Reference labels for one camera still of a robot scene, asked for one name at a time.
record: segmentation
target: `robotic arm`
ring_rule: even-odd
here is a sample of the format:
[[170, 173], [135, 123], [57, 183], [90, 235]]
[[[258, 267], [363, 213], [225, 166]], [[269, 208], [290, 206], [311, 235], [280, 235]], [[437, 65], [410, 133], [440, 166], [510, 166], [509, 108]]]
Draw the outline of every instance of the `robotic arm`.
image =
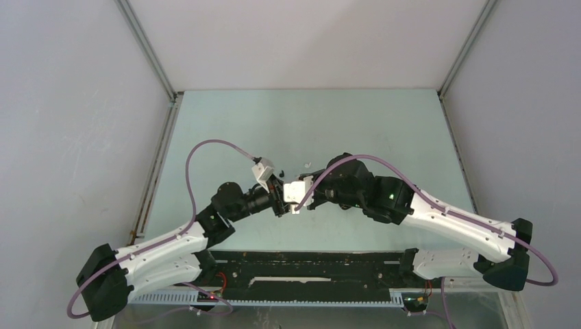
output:
[[[350, 154], [331, 160], [327, 167]], [[465, 213], [502, 232], [530, 242], [532, 224], [524, 219], [512, 223], [493, 221], [469, 214], [423, 193], [445, 207], [434, 209], [403, 180], [374, 176], [359, 160], [350, 160], [332, 170], [308, 193], [324, 170], [304, 174], [283, 184], [273, 175], [273, 164], [256, 158], [252, 171], [257, 185], [244, 193], [233, 182], [222, 184], [211, 203], [196, 216], [196, 222], [180, 226], [150, 241], [112, 250], [108, 244], [94, 250], [77, 277], [83, 285], [89, 277], [116, 260], [122, 260], [98, 276], [82, 291], [93, 321], [107, 319], [121, 311], [135, 297], [157, 289], [214, 276], [215, 261], [208, 248], [234, 233], [231, 222], [271, 208], [278, 217], [298, 213], [298, 204], [314, 210], [330, 202], [342, 209], [360, 208], [374, 221], [424, 228], [466, 245], [460, 250], [429, 252], [408, 249], [400, 260], [400, 274], [410, 281], [442, 276], [482, 276], [501, 289], [522, 290], [528, 274], [527, 250], [490, 230], [447, 216]]]

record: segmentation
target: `purple cable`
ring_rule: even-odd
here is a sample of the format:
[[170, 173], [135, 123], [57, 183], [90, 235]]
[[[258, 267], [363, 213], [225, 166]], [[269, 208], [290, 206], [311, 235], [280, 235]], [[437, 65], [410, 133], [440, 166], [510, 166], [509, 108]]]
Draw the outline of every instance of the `purple cable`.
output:
[[[236, 151], [240, 152], [242, 155], [244, 155], [245, 157], [247, 157], [250, 160], [254, 160], [254, 157], [251, 156], [248, 152], [244, 151], [243, 149], [241, 149], [240, 147], [227, 142], [227, 141], [223, 141], [221, 139], [208, 139], [206, 141], [200, 142], [198, 143], [196, 146], [194, 146], [194, 148], [190, 151], [190, 153], [188, 154], [188, 157], [186, 159], [186, 186], [188, 187], [188, 193], [190, 195], [190, 200], [192, 202], [192, 219], [190, 220], [190, 222], [188, 223], [188, 225], [179, 233], [179, 235], [183, 235], [185, 234], [196, 222], [196, 201], [194, 200], [194, 193], [192, 192], [192, 186], [190, 185], [190, 160], [192, 158], [192, 155], [194, 154], [194, 152], [196, 152], [197, 149], [199, 149], [202, 145], [205, 144], [209, 144], [209, 143], [218, 143], [218, 144], [224, 144], [227, 146], [230, 146], [231, 148], [235, 149]], [[165, 243], [168, 243], [170, 241], [173, 241], [174, 239], [176, 239], [176, 236], [169, 236], [161, 241], [158, 241], [157, 243], [154, 243], [152, 245], [149, 245], [147, 247], [144, 247], [143, 249], [140, 250], [136, 250], [133, 255], [138, 256], [144, 252], [148, 252], [149, 250], [152, 250], [153, 248], [159, 247], [160, 245], [164, 245]], [[75, 301], [77, 300], [77, 298], [81, 295], [81, 293], [83, 292], [83, 290], [86, 289], [86, 287], [93, 282], [96, 278], [98, 278], [101, 274], [105, 273], [107, 270], [111, 269], [113, 266], [129, 259], [131, 257], [132, 254], [127, 254], [119, 259], [117, 259], [114, 262], [111, 262], [109, 264], [107, 264], [105, 267], [103, 267], [102, 269], [100, 269], [99, 271], [95, 272], [95, 274], [93, 274], [91, 277], [89, 277], [89, 279], [87, 279], [87, 281], [83, 282], [83, 284], [81, 284], [81, 286], [77, 289], [77, 291], [73, 294], [71, 300], [69, 300], [69, 304], [66, 306], [66, 314], [71, 318], [71, 319], [81, 319], [83, 317], [86, 317], [87, 315], [89, 315], [89, 312], [85, 312], [82, 314], [75, 314], [73, 313], [73, 305], [75, 304]], [[189, 287], [194, 287], [194, 289], [201, 291], [202, 293], [206, 293], [205, 291], [203, 291], [202, 289], [193, 286], [192, 284], [186, 284]], [[177, 312], [176, 310], [173, 310], [172, 312], [166, 312], [166, 314], [170, 314], [173, 312]]]
[[409, 310], [407, 310], [404, 307], [404, 311], [406, 313], [408, 313], [411, 317], [418, 317], [418, 316], [423, 316], [423, 315], [434, 315], [436, 317], [439, 317], [440, 319], [448, 322], [448, 319], [446, 318], [446, 316], [438, 313], [438, 312], [434, 312], [433, 310], [427, 310], [425, 313], [424, 312], [410, 312]]
[[[307, 193], [305, 194], [305, 197], [299, 202], [299, 204], [296, 207], [296, 210], [299, 210], [300, 208], [303, 207], [303, 205], [305, 204], [305, 202], [307, 201], [307, 199], [309, 198], [309, 196], [311, 194], [313, 194], [314, 190], [317, 188], [317, 186], [321, 183], [321, 180], [323, 180], [323, 178], [325, 178], [325, 176], [327, 176], [331, 171], [333, 171], [333, 169], [341, 166], [342, 164], [349, 162], [351, 160], [356, 160], [356, 159], [367, 159], [367, 160], [372, 160], [375, 162], [378, 162], [382, 165], [384, 165], [385, 167], [388, 167], [391, 171], [393, 171], [396, 175], [398, 175], [417, 195], [419, 195], [425, 202], [427, 202], [429, 205], [431, 205], [431, 207], [437, 209], [440, 212], [445, 212], [445, 208], [442, 207], [441, 205], [437, 204], [436, 202], [433, 202], [429, 197], [427, 197], [425, 194], [423, 194], [419, 188], [417, 188], [401, 171], [397, 170], [397, 168], [395, 168], [392, 164], [390, 164], [389, 162], [378, 158], [377, 156], [370, 156], [370, 155], [366, 155], [366, 154], [356, 154], [355, 156], [348, 156], [346, 158], [343, 158], [337, 162], [335, 162], [334, 164], [331, 164], [331, 166], [329, 166], [329, 168], [327, 168], [318, 178], [317, 180], [314, 181], [313, 185], [311, 186], [311, 188], [309, 188], [309, 190], [307, 191]], [[503, 232], [493, 226], [490, 226], [486, 223], [481, 223], [478, 220], [468, 217], [466, 215], [460, 214], [458, 212], [455, 212], [453, 210], [448, 211], [448, 214], [451, 216], [454, 216], [458, 219], [462, 219], [464, 221], [468, 221], [469, 223], [472, 223], [474, 225], [480, 226], [481, 228], [486, 228], [487, 230], [490, 230], [498, 235], [501, 235]], [[553, 266], [553, 264], [551, 264], [551, 262], [540, 252], [537, 250], [537, 248], [532, 247], [531, 245], [529, 245], [528, 243], [526, 243], [525, 241], [522, 241], [521, 239], [515, 237], [514, 235], [511, 234], [504, 234], [504, 236], [506, 238], [509, 238], [510, 240], [522, 245], [523, 247], [527, 248], [528, 250], [530, 250], [535, 256], [539, 257], [539, 259], [545, 264], [545, 266], [547, 266], [547, 268], [549, 269], [549, 271], [551, 272], [551, 275], [553, 277], [553, 280], [550, 282], [540, 282], [540, 281], [536, 281], [536, 280], [531, 280], [531, 279], [527, 279], [526, 282], [530, 283], [530, 284], [535, 284], [537, 286], [544, 286], [544, 287], [550, 287], [550, 286], [554, 286], [555, 284], [557, 284], [559, 282], [559, 277], [557, 274], [557, 270], [555, 269], [555, 267]]]
[[[202, 288], [196, 287], [195, 285], [189, 283], [189, 282], [182, 282], [182, 284], [185, 284], [186, 286], [194, 289], [194, 290], [198, 290], [199, 292], [203, 293], [206, 296], [210, 296], [211, 294], [205, 290], [203, 290]], [[167, 315], [170, 315], [172, 313], [176, 313], [176, 312], [181, 312], [183, 310], [189, 310], [192, 312], [200, 312], [200, 313], [205, 313], [207, 315], [212, 315], [215, 317], [223, 317], [225, 315], [229, 315], [230, 313], [232, 313], [232, 311], [234, 310], [234, 307], [226, 300], [224, 300], [222, 297], [218, 297], [216, 295], [212, 295], [214, 298], [216, 298], [216, 300], [223, 302], [226, 306], [228, 306], [228, 311], [227, 312], [208, 312], [206, 310], [199, 310], [197, 308], [193, 308], [191, 306], [182, 306], [182, 307], [176, 307], [176, 308], [172, 308], [171, 310], [168, 310], [167, 312], [164, 312], [162, 314], [156, 315], [155, 317], [152, 317], [151, 319], [147, 319], [147, 320], [140, 320], [140, 321], [132, 321], [129, 319], [126, 319], [128, 322], [130, 322], [131, 324], [138, 324], [138, 325], [142, 325], [142, 324], [148, 324], [154, 321], [157, 321], [163, 317], [166, 317]]]

